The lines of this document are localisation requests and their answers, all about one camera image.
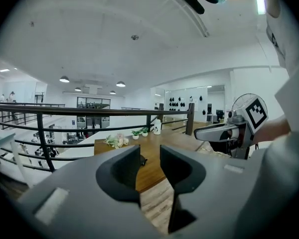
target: wooden table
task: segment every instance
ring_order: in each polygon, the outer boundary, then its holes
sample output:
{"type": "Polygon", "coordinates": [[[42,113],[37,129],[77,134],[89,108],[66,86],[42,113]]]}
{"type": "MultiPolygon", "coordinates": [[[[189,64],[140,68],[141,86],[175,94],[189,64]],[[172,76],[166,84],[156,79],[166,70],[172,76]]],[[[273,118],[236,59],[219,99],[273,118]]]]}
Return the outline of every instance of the wooden table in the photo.
{"type": "MultiPolygon", "coordinates": [[[[137,174],[136,190],[139,192],[144,192],[166,178],[160,167],[159,147],[161,145],[197,151],[203,144],[202,141],[196,140],[192,136],[170,129],[163,129],[160,135],[155,135],[153,132],[149,133],[147,137],[140,135],[138,140],[134,140],[132,136],[127,138],[129,139],[128,146],[140,145],[141,155],[148,159],[146,165],[141,166],[137,174]]],[[[95,140],[94,155],[114,149],[103,142],[104,139],[95,140]]]]}

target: potted plant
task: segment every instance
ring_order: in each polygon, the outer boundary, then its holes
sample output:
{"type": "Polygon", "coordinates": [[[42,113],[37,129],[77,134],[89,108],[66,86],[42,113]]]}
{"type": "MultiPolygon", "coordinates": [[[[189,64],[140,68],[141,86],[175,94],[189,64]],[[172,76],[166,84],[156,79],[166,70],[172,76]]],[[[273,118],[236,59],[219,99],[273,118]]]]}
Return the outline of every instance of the potted plant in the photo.
{"type": "Polygon", "coordinates": [[[144,137],[146,137],[149,133],[148,133],[148,128],[147,127],[145,127],[145,128],[143,128],[142,129],[142,136],[144,136],[144,137]]]}
{"type": "Polygon", "coordinates": [[[134,131],[134,130],[133,130],[133,131],[132,131],[132,134],[133,134],[133,136],[132,136],[133,139],[134,139],[134,140],[137,140],[137,139],[139,138],[140,131],[134,131]]]}

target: bottle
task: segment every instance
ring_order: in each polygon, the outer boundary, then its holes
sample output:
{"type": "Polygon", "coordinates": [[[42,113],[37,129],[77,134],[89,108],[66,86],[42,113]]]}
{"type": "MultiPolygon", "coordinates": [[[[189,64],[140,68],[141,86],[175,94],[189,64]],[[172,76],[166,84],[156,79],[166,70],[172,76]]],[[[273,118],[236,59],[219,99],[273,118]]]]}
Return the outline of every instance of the bottle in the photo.
{"type": "Polygon", "coordinates": [[[154,134],[160,134],[160,129],[161,129],[161,122],[160,119],[155,120],[154,123],[154,134]]]}

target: fluorescent light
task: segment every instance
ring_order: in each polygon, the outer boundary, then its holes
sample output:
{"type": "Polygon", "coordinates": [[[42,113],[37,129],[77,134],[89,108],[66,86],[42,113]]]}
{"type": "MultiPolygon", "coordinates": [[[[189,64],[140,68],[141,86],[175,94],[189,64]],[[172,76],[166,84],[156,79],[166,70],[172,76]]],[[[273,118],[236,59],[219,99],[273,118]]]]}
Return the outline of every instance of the fluorescent light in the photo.
{"type": "Polygon", "coordinates": [[[116,86],[123,88],[123,87],[125,87],[125,83],[122,81],[119,81],[116,83],[116,86]]]}
{"type": "Polygon", "coordinates": [[[259,15],[266,14],[265,0],[257,0],[257,7],[259,15]]]}
{"type": "Polygon", "coordinates": [[[66,76],[62,76],[62,77],[60,78],[60,82],[68,83],[68,82],[70,82],[70,81],[69,81],[69,78],[68,78],[68,77],[66,77],[66,76]]]}

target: fan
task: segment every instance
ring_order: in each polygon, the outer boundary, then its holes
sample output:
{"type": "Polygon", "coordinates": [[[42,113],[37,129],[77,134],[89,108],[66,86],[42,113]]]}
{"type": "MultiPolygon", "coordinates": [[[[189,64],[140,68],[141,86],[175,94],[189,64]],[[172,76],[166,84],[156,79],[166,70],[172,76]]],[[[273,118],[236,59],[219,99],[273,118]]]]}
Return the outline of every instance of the fan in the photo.
{"type": "Polygon", "coordinates": [[[242,107],[246,102],[248,102],[251,98],[254,98],[254,97],[258,97],[258,99],[259,99],[261,105],[263,106],[265,112],[268,114],[268,110],[267,110],[267,106],[266,106],[265,101],[260,96],[257,96],[256,94],[251,94],[251,93],[243,94],[242,96],[240,96],[235,101],[235,103],[233,104],[231,110],[232,111],[237,110],[238,108],[242,107]]]}

